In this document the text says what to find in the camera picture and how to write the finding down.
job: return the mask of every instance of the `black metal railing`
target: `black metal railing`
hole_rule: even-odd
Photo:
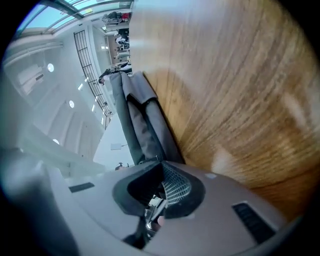
[[[100,108],[102,109],[105,120],[111,118],[114,114],[111,112],[108,103],[103,95],[100,85],[98,83],[98,79],[96,78],[94,69],[92,67],[89,50],[86,41],[86,33],[84,30],[74,33],[74,41],[75,47],[78,52],[78,57],[81,63],[81,67],[83,73],[87,79],[87,83],[91,89],[91,92],[94,96],[93,100],[96,99],[96,102],[99,104]]]

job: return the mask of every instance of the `wooden floor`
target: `wooden floor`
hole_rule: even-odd
[[[303,213],[320,179],[320,72],[276,1],[138,0],[130,49],[187,164]]]

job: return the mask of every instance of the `wooden surface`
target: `wooden surface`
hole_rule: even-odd
[[[138,0],[130,48],[187,164],[303,213],[320,179],[320,73],[277,2]]]

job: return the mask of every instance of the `round ceiling light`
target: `round ceiling light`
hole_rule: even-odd
[[[48,64],[47,68],[48,68],[49,72],[53,72],[55,70],[54,65],[52,65],[51,63]]]
[[[69,101],[69,106],[70,106],[70,108],[73,109],[75,107],[75,103],[72,100],[70,100]]]

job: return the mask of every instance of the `gray fabric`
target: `gray fabric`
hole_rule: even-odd
[[[130,101],[128,101],[128,108],[130,117],[132,120],[134,132],[137,140],[139,141],[142,153],[146,159],[153,158],[159,155],[159,148],[151,133],[148,130],[148,126],[144,117],[139,109]]]
[[[150,101],[145,107],[145,113],[154,129],[156,136],[158,137],[167,160],[183,164],[183,159],[177,149],[176,143],[171,135],[157,102],[154,100]]]
[[[131,78],[129,78],[127,74],[121,73],[121,77],[126,99],[128,99],[128,95],[131,95],[140,104],[146,103],[150,99],[158,99],[141,72],[135,73]]]
[[[127,101],[122,87],[121,73],[114,73],[110,76],[110,83],[112,86],[112,93],[115,100],[115,108],[117,110],[119,120],[122,126],[124,137],[128,143],[129,151],[135,165],[145,160],[145,156],[141,150],[139,141],[135,134],[135,129],[130,117]]]

